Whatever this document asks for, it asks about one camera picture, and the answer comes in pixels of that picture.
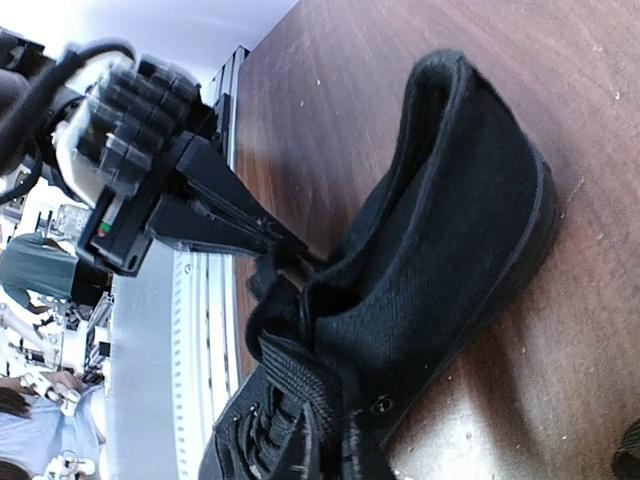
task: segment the person in green shirt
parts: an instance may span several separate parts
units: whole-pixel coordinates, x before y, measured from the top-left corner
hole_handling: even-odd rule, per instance
[[[39,233],[15,237],[0,255],[0,284],[18,305],[40,315],[29,291],[95,307],[110,288],[110,275],[66,252]]]

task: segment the gray surface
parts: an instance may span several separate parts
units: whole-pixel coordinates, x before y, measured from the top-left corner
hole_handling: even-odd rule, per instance
[[[155,243],[116,283],[108,400],[111,480],[178,478],[171,390],[173,250]]]

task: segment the green shirt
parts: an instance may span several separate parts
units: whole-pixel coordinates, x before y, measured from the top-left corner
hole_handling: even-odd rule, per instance
[[[56,299],[71,298],[78,259],[44,244],[39,233],[20,235],[0,257],[0,284],[19,305],[28,307],[30,290]]]

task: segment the sneaker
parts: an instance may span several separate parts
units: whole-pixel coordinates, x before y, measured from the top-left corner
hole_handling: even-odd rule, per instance
[[[301,292],[258,262],[259,366],[215,426],[200,480],[393,478],[413,402],[533,277],[556,234],[548,167],[458,52],[409,78],[390,170]]]

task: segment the brown wooden surface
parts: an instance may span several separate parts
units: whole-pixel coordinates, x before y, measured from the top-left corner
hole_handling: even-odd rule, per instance
[[[243,66],[239,174],[322,254],[387,168],[407,74],[435,48],[466,52],[553,168],[559,241],[408,416],[399,479],[611,478],[640,416],[639,17],[637,0],[301,0]]]

